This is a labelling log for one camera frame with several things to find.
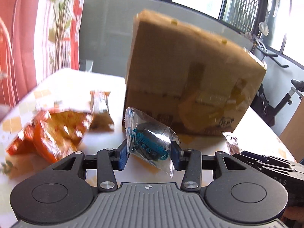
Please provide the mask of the red orange snack bag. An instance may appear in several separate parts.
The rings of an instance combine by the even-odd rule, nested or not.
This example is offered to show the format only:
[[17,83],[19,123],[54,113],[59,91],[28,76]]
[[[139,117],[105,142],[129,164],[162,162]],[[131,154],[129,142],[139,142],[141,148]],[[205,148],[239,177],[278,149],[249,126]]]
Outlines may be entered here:
[[77,151],[93,116],[74,110],[40,110],[6,148],[13,155],[36,153],[53,164]]

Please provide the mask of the orange snack bar wrapper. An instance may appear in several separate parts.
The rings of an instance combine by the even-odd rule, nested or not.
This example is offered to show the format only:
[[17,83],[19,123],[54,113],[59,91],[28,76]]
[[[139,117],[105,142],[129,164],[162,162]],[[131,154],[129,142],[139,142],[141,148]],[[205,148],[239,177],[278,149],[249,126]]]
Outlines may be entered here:
[[114,130],[114,122],[110,116],[108,97],[109,91],[90,91],[90,110],[92,123],[90,129],[95,132],[110,132]]

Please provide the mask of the brown cardboard box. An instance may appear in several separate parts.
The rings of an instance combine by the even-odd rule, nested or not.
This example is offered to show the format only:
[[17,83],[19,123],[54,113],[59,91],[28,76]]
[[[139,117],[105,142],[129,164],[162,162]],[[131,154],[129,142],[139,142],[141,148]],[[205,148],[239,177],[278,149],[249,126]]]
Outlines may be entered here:
[[139,12],[125,77],[125,107],[175,132],[233,132],[267,66],[244,47],[151,10]]

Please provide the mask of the black exercise bike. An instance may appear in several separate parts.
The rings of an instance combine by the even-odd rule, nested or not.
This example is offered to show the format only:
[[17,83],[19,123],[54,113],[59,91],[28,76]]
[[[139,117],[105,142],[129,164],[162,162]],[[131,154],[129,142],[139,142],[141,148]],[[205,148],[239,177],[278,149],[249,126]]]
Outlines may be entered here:
[[269,51],[266,45],[262,41],[263,36],[269,34],[268,25],[265,22],[258,24],[259,33],[253,34],[253,48],[251,52],[257,53],[262,57],[261,62],[269,64],[267,73],[264,77],[262,84],[260,85],[258,92],[251,103],[251,108],[263,119],[263,121],[272,127],[276,123],[276,116],[286,106],[293,103],[292,96],[296,94],[300,100],[303,100],[303,81],[291,80],[290,90],[282,97],[280,102],[276,106],[271,105],[269,99],[266,96],[265,84],[270,84],[271,87],[268,89],[271,92],[275,92],[278,88],[282,87],[280,83],[280,73],[278,69],[286,70],[289,68],[287,64],[281,64],[277,58],[278,54]]

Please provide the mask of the red printed backdrop curtain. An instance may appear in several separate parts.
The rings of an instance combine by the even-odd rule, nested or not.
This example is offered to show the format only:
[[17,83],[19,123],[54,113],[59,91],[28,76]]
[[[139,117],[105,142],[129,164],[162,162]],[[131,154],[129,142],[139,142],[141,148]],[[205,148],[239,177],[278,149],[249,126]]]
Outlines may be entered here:
[[84,0],[1,0],[1,117],[62,68],[78,70]]

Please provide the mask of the clear packet blue black snack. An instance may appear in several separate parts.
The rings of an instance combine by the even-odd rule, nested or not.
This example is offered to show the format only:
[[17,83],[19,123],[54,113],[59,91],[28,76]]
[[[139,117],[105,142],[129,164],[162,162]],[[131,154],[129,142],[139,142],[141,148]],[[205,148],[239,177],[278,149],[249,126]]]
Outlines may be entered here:
[[171,144],[180,144],[177,134],[167,125],[132,107],[125,111],[124,124],[127,154],[134,154],[173,177]]

